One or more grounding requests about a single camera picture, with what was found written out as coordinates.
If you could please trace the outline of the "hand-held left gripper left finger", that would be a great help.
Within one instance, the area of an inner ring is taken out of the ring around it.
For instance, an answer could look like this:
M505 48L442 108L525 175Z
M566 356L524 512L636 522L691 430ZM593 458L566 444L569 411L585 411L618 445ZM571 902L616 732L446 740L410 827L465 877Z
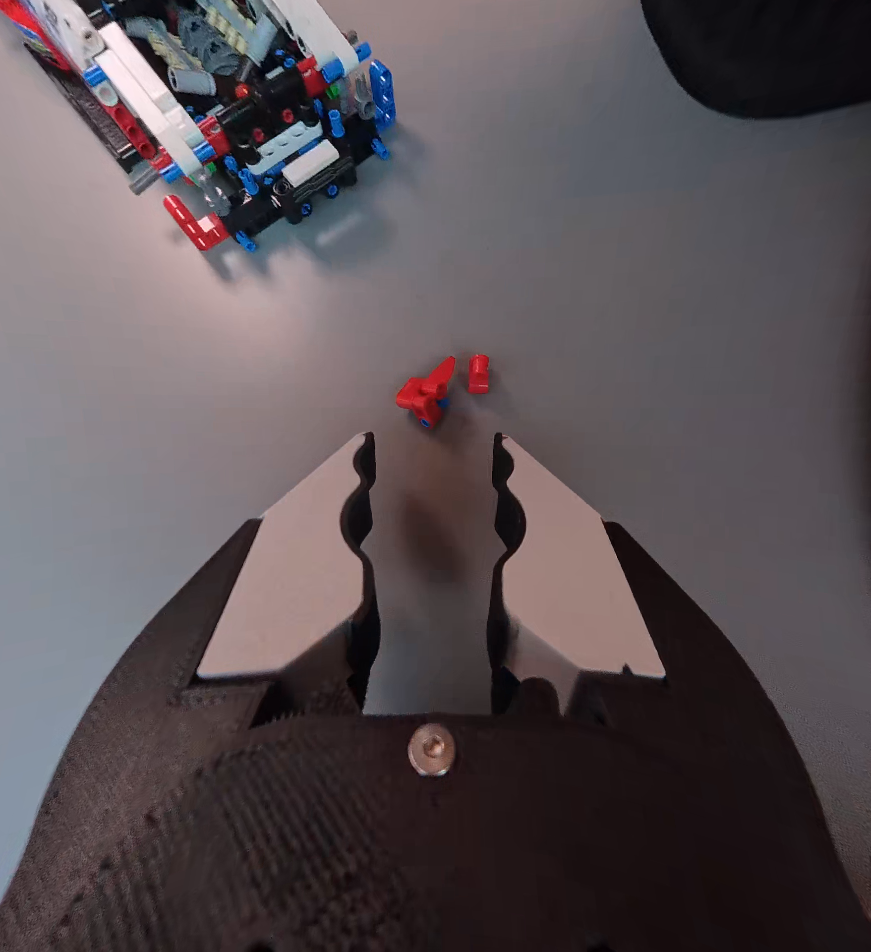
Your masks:
M375 445L360 432L270 506L195 676L272 681L297 699L344 684L362 701L379 648L372 528Z

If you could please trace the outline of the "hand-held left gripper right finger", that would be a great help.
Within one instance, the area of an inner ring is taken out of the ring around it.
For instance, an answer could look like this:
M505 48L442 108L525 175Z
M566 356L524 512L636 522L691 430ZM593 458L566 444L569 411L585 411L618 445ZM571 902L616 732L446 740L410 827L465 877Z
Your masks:
M666 676L600 513L512 437L493 439L492 669L522 682Z

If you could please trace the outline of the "red brick piece with blue pin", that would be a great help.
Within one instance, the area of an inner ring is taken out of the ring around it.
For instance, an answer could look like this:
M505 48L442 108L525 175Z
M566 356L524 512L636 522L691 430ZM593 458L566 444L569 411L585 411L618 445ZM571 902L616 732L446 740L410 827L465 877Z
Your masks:
M448 408L449 384L453 377L456 358L449 356L425 377L411 377L396 394L396 406L409 411L427 430L440 423Z

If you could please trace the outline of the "grey desk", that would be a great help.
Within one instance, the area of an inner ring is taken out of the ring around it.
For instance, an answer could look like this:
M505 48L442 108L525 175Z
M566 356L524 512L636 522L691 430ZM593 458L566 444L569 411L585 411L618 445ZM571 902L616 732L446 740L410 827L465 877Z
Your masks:
M709 111L639 2L326 9L393 73L392 158L257 252L209 255L0 15L0 900L132 640L366 430L369 712L489 707L502 431L742 653L864 890L871 104ZM396 394L449 356L427 430Z

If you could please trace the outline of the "brick-built toy car model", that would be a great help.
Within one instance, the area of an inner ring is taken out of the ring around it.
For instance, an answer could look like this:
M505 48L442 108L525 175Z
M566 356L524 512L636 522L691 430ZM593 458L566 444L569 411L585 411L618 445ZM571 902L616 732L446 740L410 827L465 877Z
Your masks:
M392 74L319 2L0 1L0 14L132 193L200 196L198 215L163 202L200 252L254 252L391 158Z

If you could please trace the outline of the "black cloth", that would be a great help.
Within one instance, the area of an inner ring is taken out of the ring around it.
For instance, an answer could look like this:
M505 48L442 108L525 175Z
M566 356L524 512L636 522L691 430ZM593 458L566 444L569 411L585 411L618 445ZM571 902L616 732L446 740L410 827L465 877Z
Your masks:
M642 1L681 89L768 120L871 102L871 1Z

